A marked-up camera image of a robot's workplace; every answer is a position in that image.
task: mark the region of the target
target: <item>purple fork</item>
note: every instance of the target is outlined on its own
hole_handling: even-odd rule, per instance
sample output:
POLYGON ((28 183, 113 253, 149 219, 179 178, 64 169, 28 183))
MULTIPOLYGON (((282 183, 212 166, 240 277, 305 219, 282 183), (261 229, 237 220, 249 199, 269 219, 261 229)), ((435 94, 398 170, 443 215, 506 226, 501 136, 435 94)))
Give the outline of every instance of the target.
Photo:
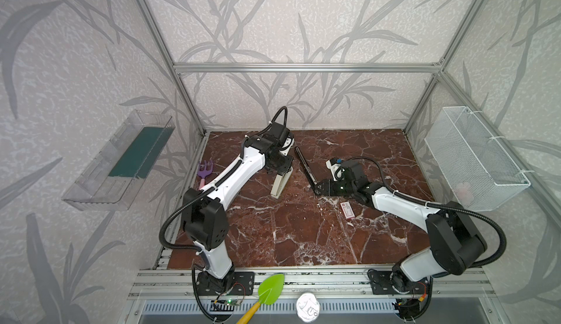
POLYGON ((201 177, 199 190, 205 186, 205 178, 212 173, 212 169, 214 168, 214 162, 212 161, 212 159, 208 162, 207 160, 205 160, 204 162, 204 164, 201 162, 201 164, 199 165, 199 172, 197 173, 197 175, 201 177))

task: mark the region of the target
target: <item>red marble surface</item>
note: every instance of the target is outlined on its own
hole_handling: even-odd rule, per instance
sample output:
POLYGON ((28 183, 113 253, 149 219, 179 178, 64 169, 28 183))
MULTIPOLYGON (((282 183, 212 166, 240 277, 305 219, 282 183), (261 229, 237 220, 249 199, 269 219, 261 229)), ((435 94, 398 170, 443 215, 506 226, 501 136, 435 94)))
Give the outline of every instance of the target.
MULTIPOLYGON (((325 161, 369 156, 379 161, 387 180, 401 192, 431 200, 403 132, 390 130, 293 131, 319 180, 330 177, 325 161)), ((212 132, 203 159, 212 158, 214 179, 240 150, 245 133, 212 132)), ((370 181, 380 181, 374 164, 364 162, 370 181)), ((270 195, 275 173, 256 173, 228 208, 230 230, 226 247, 237 267, 295 266, 303 264, 393 264, 429 245, 424 231, 391 214, 350 200, 356 218, 346 220, 340 208, 344 198, 316 197, 295 157, 294 172, 278 200, 270 195)), ((177 243, 190 244, 179 232, 177 243)), ((174 250, 169 269, 187 269, 200 258, 190 250, 174 250)))

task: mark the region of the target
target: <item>green shovel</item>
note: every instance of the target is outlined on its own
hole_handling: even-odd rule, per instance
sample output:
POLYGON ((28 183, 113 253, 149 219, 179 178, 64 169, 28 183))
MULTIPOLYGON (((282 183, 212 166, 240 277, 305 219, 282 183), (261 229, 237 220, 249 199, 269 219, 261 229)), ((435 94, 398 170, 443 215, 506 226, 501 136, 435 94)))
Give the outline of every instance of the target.
POLYGON ((284 274, 271 275, 265 279, 259 286, 259 300, 253 305, 249 311, 238 320, 237 324, 247 324, 247 322, 257 312, 262 303, 273 304, 277 301, 284 286, 284 274))

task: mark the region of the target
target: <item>leaf-shaped shovel blade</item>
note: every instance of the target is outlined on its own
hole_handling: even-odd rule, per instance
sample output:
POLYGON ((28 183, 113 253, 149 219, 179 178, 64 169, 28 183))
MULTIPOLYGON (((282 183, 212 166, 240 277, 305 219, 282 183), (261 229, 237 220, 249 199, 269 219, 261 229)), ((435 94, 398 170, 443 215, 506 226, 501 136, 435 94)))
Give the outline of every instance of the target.
POLYGON ((271 275, 265 279, 259 286, 259 302, 264 304, 273 304, 281 295, 284 286, 284 274, 271 275))

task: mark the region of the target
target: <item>leaf pattern wallpaper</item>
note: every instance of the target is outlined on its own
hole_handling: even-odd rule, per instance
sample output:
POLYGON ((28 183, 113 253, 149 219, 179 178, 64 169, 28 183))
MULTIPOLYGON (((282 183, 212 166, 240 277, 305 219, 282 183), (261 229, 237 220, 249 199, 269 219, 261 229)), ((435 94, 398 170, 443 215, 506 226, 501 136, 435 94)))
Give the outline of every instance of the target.
POLYGON ((115 322, 201 140, 133 0, 0 0, 0 322, 115 322), (126 212, 61 200, 134 109, 176 130, 126 212))
MULTIPOLYGON (((447 68, 535 173, 561 197, 561 0, 489 0, 447 68)), ((410 133, 435 196, 453 197, 423 139, 434 114, 455 105, 439 86, 410 133)), ((561 231, 523 192, 487 212, 509 247, 487 276, 512 323, 553 323, 561 317, 561 231)), ((496 236, 486 226, 490 248, 496 236)))
MULTIPOLYGON (((175 62, 432 63, 471 0, 149 0, 175 62)), ((208 128, 403 128, 428 74, 183 74, 208 128)))

